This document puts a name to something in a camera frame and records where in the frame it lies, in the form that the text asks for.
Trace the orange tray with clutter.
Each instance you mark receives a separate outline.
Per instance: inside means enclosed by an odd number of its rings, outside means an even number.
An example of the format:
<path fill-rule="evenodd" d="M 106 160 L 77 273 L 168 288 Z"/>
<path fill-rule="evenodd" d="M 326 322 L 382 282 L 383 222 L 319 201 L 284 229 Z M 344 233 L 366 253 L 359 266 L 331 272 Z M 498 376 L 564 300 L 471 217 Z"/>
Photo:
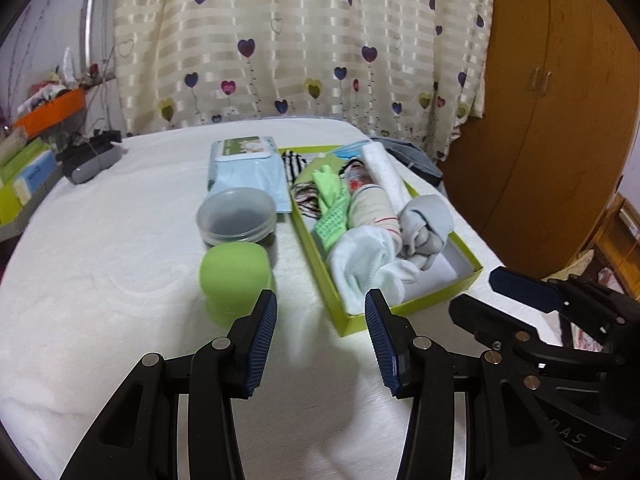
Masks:
<path fill-rule="evenodd" d="M 85 90 L 78 88 L 66 91 L 62 96 L 36 107 L 32 112 L 21 117 L 15 128 L 23 128 L 29 139 L 64 122 L 64 120 L 85 109 Z"/>

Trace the grey sock pair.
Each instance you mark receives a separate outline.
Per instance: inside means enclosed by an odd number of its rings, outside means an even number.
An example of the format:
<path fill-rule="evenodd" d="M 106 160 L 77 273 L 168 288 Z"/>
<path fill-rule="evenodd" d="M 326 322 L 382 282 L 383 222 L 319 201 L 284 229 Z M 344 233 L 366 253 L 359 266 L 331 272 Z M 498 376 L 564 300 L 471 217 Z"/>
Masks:
<path fill-rule="evenodd" d="M 416 196 L 399 217 L 402 253 L 419 270 L 428 270 L 447 244 L 454 219 L 438 194 Z"/>

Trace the colourful bag on floor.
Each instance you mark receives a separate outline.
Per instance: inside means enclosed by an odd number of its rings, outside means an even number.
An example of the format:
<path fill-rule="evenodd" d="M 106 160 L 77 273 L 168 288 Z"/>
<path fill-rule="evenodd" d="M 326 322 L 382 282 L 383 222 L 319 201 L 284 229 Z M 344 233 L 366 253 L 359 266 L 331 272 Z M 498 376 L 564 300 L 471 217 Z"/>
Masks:
<path fill-rule="evenodd" d="M 636 300 L 634 296 L 627 294 L 620 274 L 615 272 L 612 263 L 597 247 L 583 250 L 568 266 L 542 280 L 544 282 L 566 281 L 569 278 L 578 278 L 581 282 L 597 284 L 611 289 L 613 292 L 618 292 L 632 301 Z M 602 344 L 599 344 L 575 323 L 567 321 L 559 313 L 547 314 L 546 319 L 552 332 L 560 338 L 562 347 L 592 352 L 604 351 Z"/>

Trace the pile of clothes on chair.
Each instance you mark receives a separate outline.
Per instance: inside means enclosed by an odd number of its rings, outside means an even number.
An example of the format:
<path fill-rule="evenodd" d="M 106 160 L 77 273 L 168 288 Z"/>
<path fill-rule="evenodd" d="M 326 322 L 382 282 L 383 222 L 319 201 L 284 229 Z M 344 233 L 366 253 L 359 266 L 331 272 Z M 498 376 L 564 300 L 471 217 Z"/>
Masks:
<path fill-rule="evenodd" d="M 382 144 L 388 154 L 434 188 L 442 184 L 442 170 L 416 145 L 384 136 L 372 136 L 371 140 Z"/>

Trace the green microfiber cloth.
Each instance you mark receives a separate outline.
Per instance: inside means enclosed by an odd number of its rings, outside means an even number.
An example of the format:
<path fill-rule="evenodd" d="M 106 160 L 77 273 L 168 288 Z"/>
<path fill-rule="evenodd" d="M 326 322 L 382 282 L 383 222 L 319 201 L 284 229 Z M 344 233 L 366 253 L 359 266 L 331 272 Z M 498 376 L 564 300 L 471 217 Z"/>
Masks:
<path fill-rule="evenodd" d="M 350 194 L 344 180 L 329 165 L 314 170 L 312 180 L 318 190 L 320 219 L 312 234 L 327 254 L 347 231 Z"/>

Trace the stack of green boxes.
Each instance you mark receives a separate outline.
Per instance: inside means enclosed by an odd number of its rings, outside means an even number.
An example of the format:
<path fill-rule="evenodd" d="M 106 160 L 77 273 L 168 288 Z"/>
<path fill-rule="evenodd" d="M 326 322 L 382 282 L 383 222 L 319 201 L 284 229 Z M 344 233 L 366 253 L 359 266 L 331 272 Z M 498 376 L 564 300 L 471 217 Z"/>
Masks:
<path fill-rule="evenodd" d="M 47 143 L 36 139 L 22 146 L 1 166 L 1 225 L 16 221 L 29 203 L 61 176 Z"/>

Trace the wooden wardrobe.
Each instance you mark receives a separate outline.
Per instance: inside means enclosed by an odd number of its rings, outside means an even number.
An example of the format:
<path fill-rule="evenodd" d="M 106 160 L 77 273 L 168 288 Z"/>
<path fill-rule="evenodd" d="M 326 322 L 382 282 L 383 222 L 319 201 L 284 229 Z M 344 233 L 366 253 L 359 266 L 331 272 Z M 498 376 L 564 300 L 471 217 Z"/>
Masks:
<path fill-rule="evenodd" d="M 485 113 L 442 165 L 509 268 L 543 278 L 586 244 L 638 124 L 639 51 L 608 0 L 494 0 Z"/>

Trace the white towel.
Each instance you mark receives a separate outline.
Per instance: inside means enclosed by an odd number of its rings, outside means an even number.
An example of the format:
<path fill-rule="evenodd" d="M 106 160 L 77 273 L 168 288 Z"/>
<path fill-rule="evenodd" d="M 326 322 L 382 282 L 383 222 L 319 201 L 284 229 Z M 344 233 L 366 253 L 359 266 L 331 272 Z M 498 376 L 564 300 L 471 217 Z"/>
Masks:
<path fill-rule="evenodd" d="M 362 147 L 362 157 L 373 181 L 387 193 L 396 214 L 401 214 L 411 196 L 394 166 L 392 156 L 381 143 L 369 142 Z"/>

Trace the green lidded jar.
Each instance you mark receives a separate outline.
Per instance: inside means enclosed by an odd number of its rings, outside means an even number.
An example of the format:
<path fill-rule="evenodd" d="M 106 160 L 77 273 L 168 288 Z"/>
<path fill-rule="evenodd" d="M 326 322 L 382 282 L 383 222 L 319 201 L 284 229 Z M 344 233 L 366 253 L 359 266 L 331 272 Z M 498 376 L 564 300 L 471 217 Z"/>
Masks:
<path fill-rule="evenodd" d="M 233 242 L 209 249 L 200 266 L 200 286 L 208 316 L 230 327 L 249 315 L 264 289 L 276 290 L 268 252 L 255 243 Z"/>

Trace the wet wipes pack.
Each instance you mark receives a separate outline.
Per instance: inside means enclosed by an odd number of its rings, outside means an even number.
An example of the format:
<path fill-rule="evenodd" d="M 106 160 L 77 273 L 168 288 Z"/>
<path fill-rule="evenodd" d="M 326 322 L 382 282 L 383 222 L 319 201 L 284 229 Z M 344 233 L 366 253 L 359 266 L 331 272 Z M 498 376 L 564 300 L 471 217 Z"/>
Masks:
<path fill-rule="evenodd" d="M 257 188 L 274 200 L 279 214 L 292 212 L 284 163 L 271 136 L 242 136 L 213 143 L 207 195 L 230 188 Z"/>

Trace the grey lidded plastic container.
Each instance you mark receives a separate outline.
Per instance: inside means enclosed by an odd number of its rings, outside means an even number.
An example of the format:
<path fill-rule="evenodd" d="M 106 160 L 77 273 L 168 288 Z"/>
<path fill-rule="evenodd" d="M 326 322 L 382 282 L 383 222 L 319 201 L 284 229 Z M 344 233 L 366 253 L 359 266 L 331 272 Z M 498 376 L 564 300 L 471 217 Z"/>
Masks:
<path fill-rule="evenodd" d="M 277 255 L 277 206 L 257 188 L 229 188 L 206 197 L 195 215 L 201 239 L 209 246 L 247 242 Z"/>

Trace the heart pattern curtain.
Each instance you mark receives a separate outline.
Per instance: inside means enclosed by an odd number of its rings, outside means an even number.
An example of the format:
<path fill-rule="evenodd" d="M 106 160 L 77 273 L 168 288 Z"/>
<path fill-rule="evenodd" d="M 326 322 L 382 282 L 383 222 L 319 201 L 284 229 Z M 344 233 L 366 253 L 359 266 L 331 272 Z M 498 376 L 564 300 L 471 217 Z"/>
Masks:
<path fill-rule="evenodd" d="M 115 0 L 128 131 L 344 120 L 447 157 L 484 112 L 494 0 Z"/>

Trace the green shallow cardboard box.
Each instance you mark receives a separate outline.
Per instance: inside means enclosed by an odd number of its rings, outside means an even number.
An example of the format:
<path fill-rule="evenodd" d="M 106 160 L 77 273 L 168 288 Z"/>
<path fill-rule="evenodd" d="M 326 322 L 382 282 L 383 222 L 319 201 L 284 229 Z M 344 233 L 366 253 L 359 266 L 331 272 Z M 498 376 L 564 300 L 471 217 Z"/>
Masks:
<path fill-rule="evenodd" d="M 329 252 L 314 236 L 316 220 L 292 203 L 292 222 L 337 333 L 348 336 L 366 328 L 364 296 L 379 289 L 397 315 L 409 315 L 465 292 L 483 266 L 462 238 L 447 244 L 426 271 L 400 258 L 392 234 L 379 226 L 349 229 Z"/>

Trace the cream red-striped towel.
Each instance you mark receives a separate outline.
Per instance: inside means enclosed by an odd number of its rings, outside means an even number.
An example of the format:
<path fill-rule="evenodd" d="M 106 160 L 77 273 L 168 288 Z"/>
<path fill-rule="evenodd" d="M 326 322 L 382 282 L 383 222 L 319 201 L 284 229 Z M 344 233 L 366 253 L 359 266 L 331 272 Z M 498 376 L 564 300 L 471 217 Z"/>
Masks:
<path fill-rule="evenodd" d="M 396 242 L 401 242 L 398 214 L 390 196 L 378 185 L 363 186 L 352 194 L 347 221 L 349 229 L 376 226 L 389 232 Z"/>

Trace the green rabbit towel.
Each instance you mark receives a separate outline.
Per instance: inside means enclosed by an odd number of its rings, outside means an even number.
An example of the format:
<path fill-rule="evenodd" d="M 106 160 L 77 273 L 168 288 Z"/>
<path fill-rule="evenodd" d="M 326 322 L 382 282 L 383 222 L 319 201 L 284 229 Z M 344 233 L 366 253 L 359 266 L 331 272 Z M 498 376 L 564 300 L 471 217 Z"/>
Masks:
<path fill-rule="evenodd" d="M 318 186 L 314 183 L 314 173 L 320 171 L 324 166 L 328 166 L 331 172 L 338 174 L 343 163 L 335 155 L 316 157 L 300 170 L 291 185 L 291 194 L 300 213 L 314 220 L 319 220 L 322 216 Z"/>

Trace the white green sock pair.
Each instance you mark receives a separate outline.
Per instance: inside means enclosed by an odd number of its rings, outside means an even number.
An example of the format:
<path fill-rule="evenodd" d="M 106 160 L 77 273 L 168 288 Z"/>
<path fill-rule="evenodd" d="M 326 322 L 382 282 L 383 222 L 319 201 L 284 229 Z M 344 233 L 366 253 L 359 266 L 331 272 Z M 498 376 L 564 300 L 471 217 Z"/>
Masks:
<path fill-rule="evenodd" d="M 349 315 L 363 315 L 370 289 L 379 289 L 390 306 L 405 301 L 407 287 L 416 284 L 420 271 L 398 258 L 393 237 L 376 226 L 350 229 L 329 253 L 332 280 Z"/>

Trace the small striped sock roll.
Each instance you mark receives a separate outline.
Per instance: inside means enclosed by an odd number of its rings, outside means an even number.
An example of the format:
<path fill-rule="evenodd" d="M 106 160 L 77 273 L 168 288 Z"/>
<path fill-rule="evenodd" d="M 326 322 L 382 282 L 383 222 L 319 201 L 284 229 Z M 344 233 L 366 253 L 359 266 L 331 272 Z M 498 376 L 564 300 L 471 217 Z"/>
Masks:
<path fill-rule="evenodd" d="M 308 165 L 306 159 L 301 154 L 292 150 L 287 150 L 282 153 L 281 159 L 283 162 L 284 172 L 286 180 L 289 184 L 293 184 L 298 176 Z"/>

